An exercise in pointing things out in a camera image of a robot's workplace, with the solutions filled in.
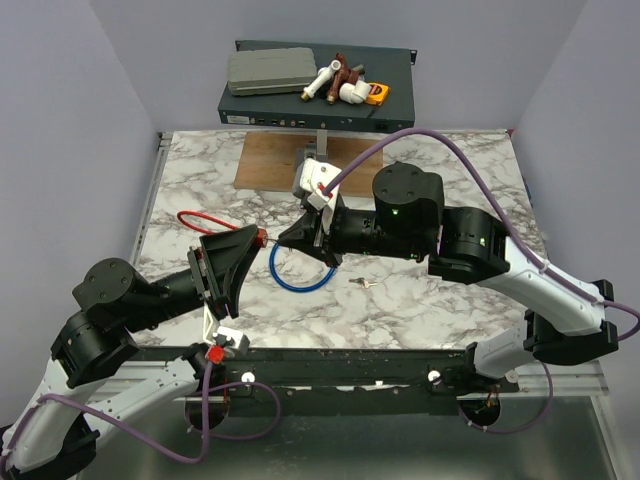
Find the blue cable lock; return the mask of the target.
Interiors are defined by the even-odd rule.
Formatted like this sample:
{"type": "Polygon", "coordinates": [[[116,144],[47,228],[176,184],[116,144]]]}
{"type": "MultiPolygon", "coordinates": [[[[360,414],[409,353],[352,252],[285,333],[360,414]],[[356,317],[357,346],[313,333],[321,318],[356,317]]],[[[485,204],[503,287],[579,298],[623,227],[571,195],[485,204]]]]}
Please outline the blue cable lock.
{"type": "Polygon", "coordinates": [[[304,286],[292,285],[286,282],[285,280],[283,280],[277,271],[276,256],[277,256],[278,250],[279,250],[279,245],[275,244],[270,251],[269,260],[268,260],[269,272],[273,280],[276,282],[276,284],[286,291],[297,293],[297,294],[306,294],[306,293],[317,291],[322,287],[324,287],[325,285],[327,285],[337,273],[336,268],[330,268],[327,271],[327,273],[324,275],[324,277],[314,284],[309,284],[304,286]]]}

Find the red cable lock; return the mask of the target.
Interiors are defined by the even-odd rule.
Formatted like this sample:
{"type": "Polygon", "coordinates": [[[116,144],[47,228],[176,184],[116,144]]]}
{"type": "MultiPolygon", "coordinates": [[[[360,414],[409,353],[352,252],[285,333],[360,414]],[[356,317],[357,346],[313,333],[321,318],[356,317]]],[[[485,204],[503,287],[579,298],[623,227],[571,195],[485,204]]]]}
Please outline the red cable lock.
{"type": "MultiPolygon", "coordinates": [[[[204,220],[207,221],[209,223],[218,225],[220,227],[223,227],[226,230],[229,231],[235,231],[238,230],[238,227],[230,224],[224,220],[218,219],[214,216],[205,214],[205,213],[201,213],[201,212],[197,212],[197,211],[192,211],[192,210],[181,210],[178,211],[176,213],[176,218],[177,220],[186,228],[196,231],[198,233],[204,234],[204,235],[215,235],[217,234],[217,231],[208,229],[208,228],[204,228],[203,226],[199,226],[196,225],[194,223],[192,223],[191,221],[189,221],[189,218],[194,217],[200,220],[204,220]]],[[[267,244],[268,244],[268,233],[265,229],[263,228],[259,228],[258,229],[258,235],[256,237],[256,239],[254,240],[254,244],[256,246],[258,246],[259,248],[266,248],[267,244]]]]}

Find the silver key bunch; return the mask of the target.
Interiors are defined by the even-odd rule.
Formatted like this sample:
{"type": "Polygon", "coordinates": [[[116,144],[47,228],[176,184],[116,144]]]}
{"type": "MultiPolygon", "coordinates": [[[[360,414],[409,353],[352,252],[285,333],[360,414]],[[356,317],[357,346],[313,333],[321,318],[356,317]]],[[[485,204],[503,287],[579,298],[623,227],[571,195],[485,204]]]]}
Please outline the silver key bunch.
{"type": "Polygon", "coordinates": [[[370,282],[368,280],[366,280],[365,278],[359,277],[359,278],[354,278],[354,279],[350,279],[349,280],[350,283],[354,283],[357,284],[365,289],[368,289],[372,286],[376,285],[376,282],[370,282]]]}

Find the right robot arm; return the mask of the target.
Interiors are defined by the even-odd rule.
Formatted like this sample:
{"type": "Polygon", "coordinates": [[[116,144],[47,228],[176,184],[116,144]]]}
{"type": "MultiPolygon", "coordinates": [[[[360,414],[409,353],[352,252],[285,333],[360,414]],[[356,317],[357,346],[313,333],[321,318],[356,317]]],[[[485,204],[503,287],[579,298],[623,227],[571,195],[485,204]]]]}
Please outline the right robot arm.
{"type": "Polygon", "coordinates": [[[526,308],[523,320],[497,336],[470,344],[460,379],[480,392],[534,360],[579,365],[617,351],[617,328],[605,318],[605,282],[553,275],[541,257],[527,258],[503,222],[475,207],[448,207],[440,175],[396,162],[372,181],[374,209],[347,207],[340,194],[320,200],[334,167],[305,161],[294,194],[305,212],[278,237],[282,247],[336,268],[345,254],[426,261],[445,281],[477,285],[526,308]]]}

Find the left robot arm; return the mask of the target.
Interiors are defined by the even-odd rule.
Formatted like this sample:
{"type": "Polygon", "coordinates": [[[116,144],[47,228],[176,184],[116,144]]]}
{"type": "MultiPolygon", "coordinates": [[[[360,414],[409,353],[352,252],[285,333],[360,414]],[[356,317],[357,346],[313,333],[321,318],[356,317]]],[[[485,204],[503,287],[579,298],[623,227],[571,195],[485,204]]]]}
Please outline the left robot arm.
{"type": "Polygon", "coordinates": [[[45,374],[19,419],[2,435],[4,479],[68,479],[86,468],[118,425],[163,400],[214,393],[220,368],[194,344],[159,375],[83,412],[92,395],[139,351],[132,335],[203,308],[221,321],[239,315],[242,283],[266,244],[255,225],[204,235],[189,267],[149,282],[127,261],[96,263],[74,288],[80,309],[51,347],[45,374]]]}

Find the white elbow pipe fitting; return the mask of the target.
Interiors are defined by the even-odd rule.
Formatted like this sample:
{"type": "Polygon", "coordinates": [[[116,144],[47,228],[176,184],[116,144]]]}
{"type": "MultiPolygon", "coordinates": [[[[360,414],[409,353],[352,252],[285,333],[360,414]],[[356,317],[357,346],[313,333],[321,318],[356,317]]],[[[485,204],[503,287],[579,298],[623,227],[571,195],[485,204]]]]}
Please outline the white elbow pipe fitting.
{"type": "Polygon", "coordinates": [[[366,102],[370,91],[371,85],[367,82],[358,81],[356,84],[345,82],[339,89],[339,98],[346,103],[357,105],[366,102]]]}

